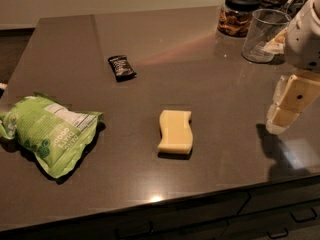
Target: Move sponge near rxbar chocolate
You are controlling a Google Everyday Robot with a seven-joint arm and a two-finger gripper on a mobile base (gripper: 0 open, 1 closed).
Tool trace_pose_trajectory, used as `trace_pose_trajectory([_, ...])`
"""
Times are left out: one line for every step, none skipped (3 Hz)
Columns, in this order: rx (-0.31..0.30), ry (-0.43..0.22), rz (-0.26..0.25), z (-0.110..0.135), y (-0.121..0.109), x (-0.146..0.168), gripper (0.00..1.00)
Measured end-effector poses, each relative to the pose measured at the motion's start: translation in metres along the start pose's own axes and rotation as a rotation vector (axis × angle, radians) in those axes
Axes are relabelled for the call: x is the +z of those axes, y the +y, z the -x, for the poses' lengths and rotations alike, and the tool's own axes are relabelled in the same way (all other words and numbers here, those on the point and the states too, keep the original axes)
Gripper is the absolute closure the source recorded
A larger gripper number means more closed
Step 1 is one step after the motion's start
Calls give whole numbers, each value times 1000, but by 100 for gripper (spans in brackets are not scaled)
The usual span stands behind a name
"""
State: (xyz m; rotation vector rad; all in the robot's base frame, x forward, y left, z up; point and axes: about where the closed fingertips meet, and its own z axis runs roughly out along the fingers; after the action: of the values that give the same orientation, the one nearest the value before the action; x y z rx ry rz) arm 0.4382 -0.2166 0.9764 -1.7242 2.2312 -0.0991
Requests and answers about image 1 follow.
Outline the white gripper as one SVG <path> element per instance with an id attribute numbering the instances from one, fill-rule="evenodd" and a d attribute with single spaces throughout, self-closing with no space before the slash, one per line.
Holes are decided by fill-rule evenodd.
<path id="1" fill-rule="evenodd" d="M 285 61 L 300 69 L 320 70 L 320 6 L 305 3 L 288 25 Z M 267 113 L 266 129 L 279 135 L 286 131 L 320 96 L 320 74 L 298 72 L 282 75 L 276 84 Z"/>

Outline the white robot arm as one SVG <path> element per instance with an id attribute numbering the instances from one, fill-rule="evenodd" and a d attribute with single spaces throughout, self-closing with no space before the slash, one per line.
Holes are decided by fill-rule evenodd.
<path id="1" fill-rule="evenodd" d="M 320 96 L 320 0 L 308 0 L 263 50 L 283 54 L 296 69 L 280 77 L 267 113 L 267 131 L 279 135 Z"/>

